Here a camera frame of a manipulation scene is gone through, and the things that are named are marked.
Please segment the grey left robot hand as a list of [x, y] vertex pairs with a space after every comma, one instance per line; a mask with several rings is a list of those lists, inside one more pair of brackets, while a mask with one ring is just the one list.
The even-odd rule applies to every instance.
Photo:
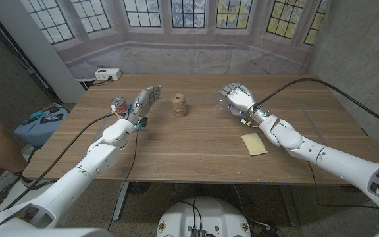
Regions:
[[161, 85], [149, 86], [142, 90], [135, 98], [127, 120], [136, 125], [142, 117], [145, 117], [150, 108], [161, 98]]

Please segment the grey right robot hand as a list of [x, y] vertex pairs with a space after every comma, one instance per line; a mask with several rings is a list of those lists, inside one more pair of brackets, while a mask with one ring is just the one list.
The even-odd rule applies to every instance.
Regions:
[[270, 115], [256, 101], [250, 89], [238, 83], [231, 83], [224, 86], [219, 94], [237, 110], [249, 115], [256, 123], [261, 124]]

